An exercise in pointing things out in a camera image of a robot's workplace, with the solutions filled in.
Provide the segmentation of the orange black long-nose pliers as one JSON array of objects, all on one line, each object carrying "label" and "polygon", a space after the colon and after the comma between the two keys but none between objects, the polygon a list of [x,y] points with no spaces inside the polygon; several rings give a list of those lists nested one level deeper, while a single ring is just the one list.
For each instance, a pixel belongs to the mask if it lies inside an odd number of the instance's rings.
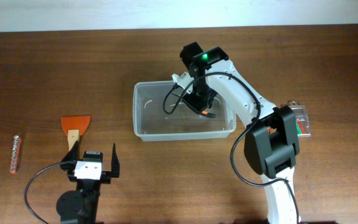
[{"label": "orange black long-nose pliers", "polygon": [[215,118],[216,117],[216,115],[214,114],[214,113],[210,113],[210,112],[208,112],[208,111],[202,111],[201,113],[200,113],[200,115],[202,115],[202,116],[205,116],[205,117],[207,117],[207,118]]}]

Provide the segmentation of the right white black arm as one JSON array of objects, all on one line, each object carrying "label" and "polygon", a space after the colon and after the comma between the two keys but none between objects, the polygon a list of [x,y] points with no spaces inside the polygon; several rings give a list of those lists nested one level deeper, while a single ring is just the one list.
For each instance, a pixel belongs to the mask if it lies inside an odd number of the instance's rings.
[{"label": "right white black arm", "polygon": [[[265,190],[269,223],[299,223],[293,175],[300,145],[293,110],[279,108],[259,94],[220,47],[204,51],[193,42],[183,47],[180,59],[187,71],[173,79],[183,90],[178,100],[205,117],[212,117],[207,109],[214,96],[226,101],[245,126],[229,156],[234,173],[242,182]],[[248,165],[262,179],[260,184],[247,180],[236,168],[234,153],[241,141]]]}]

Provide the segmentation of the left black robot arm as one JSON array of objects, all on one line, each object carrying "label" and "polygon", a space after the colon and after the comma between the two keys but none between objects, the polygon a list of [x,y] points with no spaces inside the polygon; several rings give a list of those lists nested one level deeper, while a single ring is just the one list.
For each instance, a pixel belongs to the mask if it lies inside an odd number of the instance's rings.
[{"label": "left black robot arm", "polygon": [[115,146],[112,147],[110,171],[103,171],[102,152],[86,151],[80,159],[78,146],[77,141],[60,164],[69,181],[76,184],[75,190],[63,193],[57,200],[56,210],[60,223],[96,223],[101,186],[110,184],[111,179],[120,176]]}]

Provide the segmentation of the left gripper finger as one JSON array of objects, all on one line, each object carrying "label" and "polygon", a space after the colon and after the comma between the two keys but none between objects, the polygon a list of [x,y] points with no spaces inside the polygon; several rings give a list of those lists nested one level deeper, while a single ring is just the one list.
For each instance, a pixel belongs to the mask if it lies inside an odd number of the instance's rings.
[{"label": "left gripper finger", "polygon": [[116,144],[112,147],[112,160],[111,160],[111,178],[119,178],[120,176],[120,163],[116,152]]},{"label": "left gripper finger", "polygon": [[66,156],[62,159],[62,162],[75,161],[78,158],[78,145],[79,141],[75,141],[73,147],[69,150]]}]

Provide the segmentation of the clear box coloured tubes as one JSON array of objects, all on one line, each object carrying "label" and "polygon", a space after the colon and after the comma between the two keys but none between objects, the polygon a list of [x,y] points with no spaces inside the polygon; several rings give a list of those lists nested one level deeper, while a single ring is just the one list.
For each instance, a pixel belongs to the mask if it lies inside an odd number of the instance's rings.
[{"label": "clear box coloured tubes", "polygon": [[296,119],[296,131],[299,138],[308,138],[312,135],[308,111],[305,105],[295,101],[288,101],[287,105],[292,109]]}]

